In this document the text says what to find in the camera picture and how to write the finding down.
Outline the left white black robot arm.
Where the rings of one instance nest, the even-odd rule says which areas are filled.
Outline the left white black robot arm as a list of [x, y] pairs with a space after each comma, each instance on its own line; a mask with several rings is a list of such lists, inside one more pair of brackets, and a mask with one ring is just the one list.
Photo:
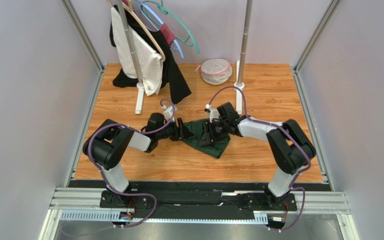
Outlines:
[[162, 113], [152, 113], [141, 130], [106, 119], [85, 141], [82, 152], [98, 168], [111, 192], [128, 196], [125, 191], [130, 183], [121, 167], [128, 148], [150, 153], [159, 140], [185, 141], [194, 137], [180, 117], [174, 120]]

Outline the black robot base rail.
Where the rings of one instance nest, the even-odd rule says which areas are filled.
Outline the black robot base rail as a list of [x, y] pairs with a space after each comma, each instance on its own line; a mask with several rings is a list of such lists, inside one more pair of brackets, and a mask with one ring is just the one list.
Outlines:
[[122, 196], [103, 180], [72, 180], [68, 187], [97, 189], [97, 206], [117, 210], [116, 220], [250, 220], [257, 211], [300, 209], [303, 191], [280, 198], [269, 196], [266, 182], [132, 181]]

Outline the dark green cloth napkin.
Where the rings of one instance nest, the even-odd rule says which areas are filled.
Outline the dark green cloth napkin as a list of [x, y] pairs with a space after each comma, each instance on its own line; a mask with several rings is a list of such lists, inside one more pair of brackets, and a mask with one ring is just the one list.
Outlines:
[[187, 144], [188, 146], [205, 153], [213, 158], [219, 159], [225, 149], [227, 148], [229, 142], [230, 142], [230, 137], [227, 136], [223, 138], [220, 142], [216, 143], [211, 143], [206, 146], [199, 146], [202, 133], [203, 133], [203, 123], [207, 121], [208, 119], [200, 119], [200, 120], [195, 120], [195, 121], [189, 121], [185, 122], [185, 126], [195, 134], [195, 137], [192, 137], [190, 139], [186, 139], [183, 142]]

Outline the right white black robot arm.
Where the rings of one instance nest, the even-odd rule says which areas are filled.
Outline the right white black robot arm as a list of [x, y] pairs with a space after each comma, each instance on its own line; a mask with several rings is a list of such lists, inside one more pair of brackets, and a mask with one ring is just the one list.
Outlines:
[[230, 102], [217, 108], [206, 105], [209, 115], [202, 127], [199, 146], [220, 142], [228, 135], [253, 138], [270, 146], [277, 170], [268, 184], [271, 198], [284, 197], [292, 188], [298, 175], [311, 167], [316, 149], [300, 125], [293, 119], [285, 122], [262, 121], [247, 115], [239, 115]]

